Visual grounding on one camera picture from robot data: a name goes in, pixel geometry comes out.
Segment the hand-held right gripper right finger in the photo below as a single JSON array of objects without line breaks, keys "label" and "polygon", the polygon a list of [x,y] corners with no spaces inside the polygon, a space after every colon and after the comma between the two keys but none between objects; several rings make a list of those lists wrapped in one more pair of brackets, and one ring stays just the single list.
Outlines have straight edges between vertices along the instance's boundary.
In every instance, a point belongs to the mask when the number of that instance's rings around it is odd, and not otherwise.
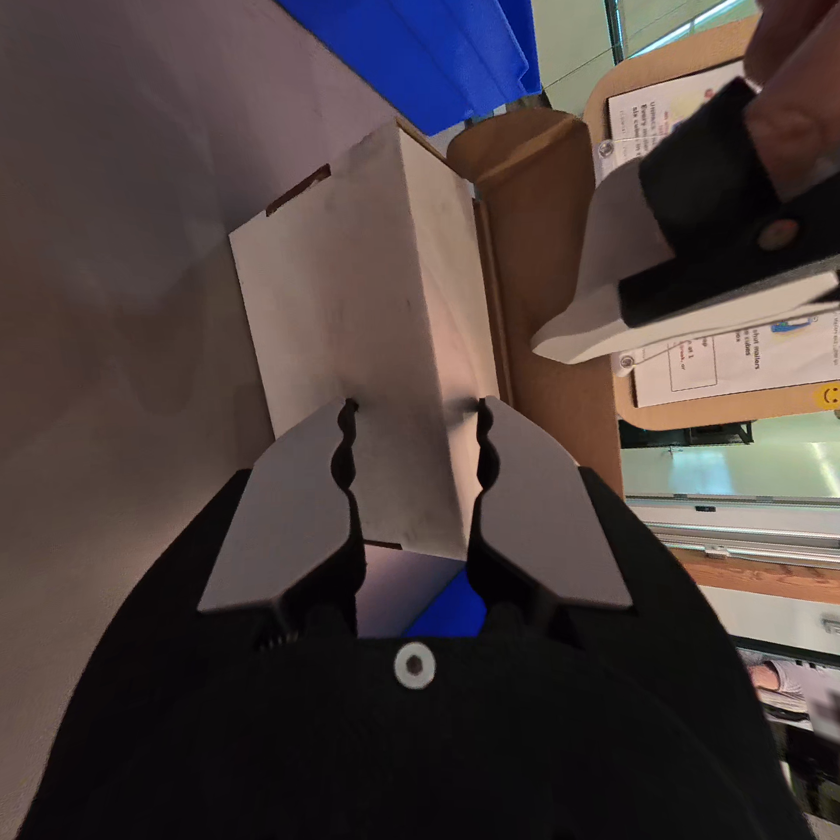
[{"label": "hand-held right gripper right finger", "polygon": [[626,610],[632,596],[581,468],[541,427],[495,396],[478,404],[479,460],[468,573],[492,600]]}]

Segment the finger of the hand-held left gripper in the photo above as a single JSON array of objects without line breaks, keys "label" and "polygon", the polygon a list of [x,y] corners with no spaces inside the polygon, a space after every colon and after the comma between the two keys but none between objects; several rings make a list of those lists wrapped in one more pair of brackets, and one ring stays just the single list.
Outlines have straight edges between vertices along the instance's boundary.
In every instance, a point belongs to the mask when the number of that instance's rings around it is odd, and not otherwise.
[{"label": "finger of the hand-held left gripper", "polygon": [[728,300],[632,327],[619,311],[617,287],[601,287],[573,300],[566,311],[541,327],[531,339],[531,349],[547,359],[579,364],[655,343],[708,337],[826,312],[834,302],[818,299],[837,288],[836,272],[801,277],[774,287],[759,283]]},{"label": "finger of the hand-held left gripper", "polygon": [[595,188],[587,212],[575,304],[675,256],[644,194],[639,174],[643,162],[640,158],[620,165]]}]

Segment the instruction poster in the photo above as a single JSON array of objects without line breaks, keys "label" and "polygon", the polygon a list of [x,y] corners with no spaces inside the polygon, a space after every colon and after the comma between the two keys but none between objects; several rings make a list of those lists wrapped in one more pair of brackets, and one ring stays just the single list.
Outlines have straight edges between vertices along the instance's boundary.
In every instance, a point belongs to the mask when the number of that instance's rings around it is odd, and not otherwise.
[{"label": "instruction poster", "polygon": [[[595,150],[595,179],[651,152],[729,82],[742,62],[610,97],[610,133]],[[632,370],[638,407],[838,380],[838,311],[789,317],[712,337],[662,342],[613,356]]]}]

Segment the white cardboard box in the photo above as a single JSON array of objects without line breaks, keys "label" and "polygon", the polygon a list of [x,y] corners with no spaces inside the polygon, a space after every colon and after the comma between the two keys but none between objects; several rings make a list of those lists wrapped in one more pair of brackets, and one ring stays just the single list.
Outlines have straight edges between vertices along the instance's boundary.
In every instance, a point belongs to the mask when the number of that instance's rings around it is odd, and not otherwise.
[{"label": "white cardboard box", "polygon": [[367,540],[466,557],[484,396],[623,494],[611,362],[530,347],[574,296],[595,189],[583,121],[518,110],[441,155],[392,119],[303,185],[229,240],[276,436],[359,406]]}]

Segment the wooden poster board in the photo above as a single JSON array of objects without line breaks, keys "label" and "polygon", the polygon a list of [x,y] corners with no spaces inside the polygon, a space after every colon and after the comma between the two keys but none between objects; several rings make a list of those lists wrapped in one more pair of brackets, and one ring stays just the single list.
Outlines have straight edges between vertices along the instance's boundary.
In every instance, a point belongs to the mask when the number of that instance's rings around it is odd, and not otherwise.
[{"label": "wooden poster board", "polygon": [[[742,58],[760,17],[709,29],[627,59],[601,79],[585,105],[583,120],[593,144],[606,138],[607,99],[621,93],[684,77]],[[718,395],[658,406],[637,407],[629,376],[612,378],[616,413],[628,423],[654,430],[708,426],[802,415],[820,411],[813,402],[819,384]]]}]

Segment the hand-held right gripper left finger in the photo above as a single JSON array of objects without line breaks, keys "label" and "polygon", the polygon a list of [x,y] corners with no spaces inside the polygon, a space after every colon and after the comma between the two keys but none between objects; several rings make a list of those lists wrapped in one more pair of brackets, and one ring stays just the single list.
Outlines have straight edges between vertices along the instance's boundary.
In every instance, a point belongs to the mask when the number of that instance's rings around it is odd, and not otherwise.
[{"label": "hand-held right gripper left finger", "polygon": [[321,407],[258,458],[198,603],[201,613],[268,608],[355,613],[366,562],[355,478],[356,401]]}]

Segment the person's left hand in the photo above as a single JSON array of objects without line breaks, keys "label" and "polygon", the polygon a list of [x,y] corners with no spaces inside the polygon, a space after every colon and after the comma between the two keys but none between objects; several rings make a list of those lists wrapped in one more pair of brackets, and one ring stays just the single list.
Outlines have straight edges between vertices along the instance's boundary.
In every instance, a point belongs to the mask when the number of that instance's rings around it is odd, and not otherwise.
[{"label": "person's left hand", "polygon": [[838,164],[839,2],[757,5],[743,63],[760,91],[744,121],[773,187],[788,200]]}]

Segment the blue plastic bin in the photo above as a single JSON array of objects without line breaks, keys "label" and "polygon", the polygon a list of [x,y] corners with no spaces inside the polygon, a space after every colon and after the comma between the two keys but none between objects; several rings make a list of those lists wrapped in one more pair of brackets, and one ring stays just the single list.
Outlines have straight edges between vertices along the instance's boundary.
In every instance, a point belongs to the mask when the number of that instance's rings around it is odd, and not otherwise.
[{"label": "blue plastic bin", "polygon": [[402,637],[475,637],[486,616],[487,608],[463,569],[413,619]]},{"label": "blue plastic bin", "polygon": [[530,1],[278,1],[426,135],[539,95]]}]

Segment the aluminium rail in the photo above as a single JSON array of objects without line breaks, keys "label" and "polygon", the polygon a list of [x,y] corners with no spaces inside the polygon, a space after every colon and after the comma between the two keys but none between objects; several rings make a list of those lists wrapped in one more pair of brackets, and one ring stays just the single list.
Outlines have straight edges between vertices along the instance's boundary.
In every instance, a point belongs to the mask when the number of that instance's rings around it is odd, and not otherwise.
[{"label": "aluminium rail", "polygon": [[627,505],[672,550],[714,560],[839,568],[839,499],[642,495]]}]

